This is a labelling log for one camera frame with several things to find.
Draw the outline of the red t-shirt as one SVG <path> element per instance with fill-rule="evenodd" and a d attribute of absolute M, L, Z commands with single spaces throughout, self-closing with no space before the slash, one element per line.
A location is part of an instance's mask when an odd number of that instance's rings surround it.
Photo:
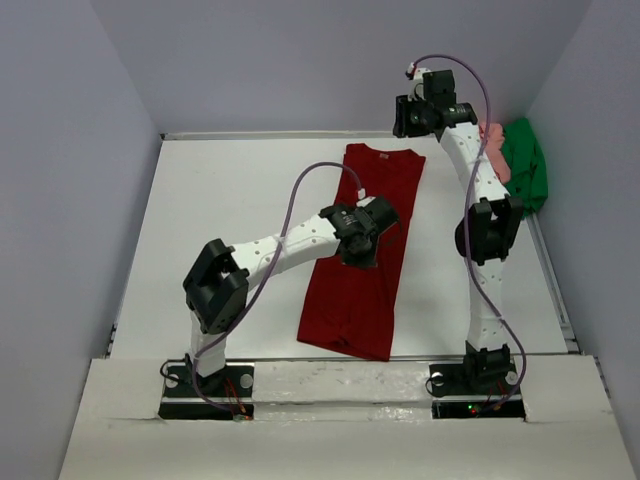
<path fill-rule="evenodd" d="M 410 149 L 346 146 L 343 164 L 356 172 L 367 193 L 389 201 L 399 224 L 382 235 L 374 268 L 346 266 L 339 257 L 315 262 L 299 321 L 299 342 L 365 360 L 390 359 L 395 303 L 425 162 Z"/>

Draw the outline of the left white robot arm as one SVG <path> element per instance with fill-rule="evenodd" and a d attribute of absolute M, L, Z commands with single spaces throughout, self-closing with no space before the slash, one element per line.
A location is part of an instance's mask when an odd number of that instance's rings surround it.
<path fill-rule="evenodd" d="M 183 281 L 192 319 L 186 381 L 199 397 L 215 392 L 226 367 L 226 337 L 248 314 L 271 277 L 318 259 L 376 265 L 380 237 L 399 223 L 383 197 L 336 204 L 280 234 L 227 245 L 208 242 Z"/>

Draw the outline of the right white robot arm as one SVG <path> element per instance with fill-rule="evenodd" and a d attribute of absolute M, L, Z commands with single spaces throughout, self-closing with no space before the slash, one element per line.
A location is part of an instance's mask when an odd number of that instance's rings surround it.
<path fill-rule="evenodd" d="M 407 77 L 411 91 L 396 99 L 393 133 L 398 138 L 435 136 L 465 193 L 454 233 L 469 277 L 465 354 L 458 363 L 431 366 L 426 388 L 436 398 L 503 395 L 516 367 L 502 312 L 502 277 L 523 205 L 499 179 L 486 152 L 488 128 L 470 104 L 458 101 L 452 71 L 412 66 Z"/>

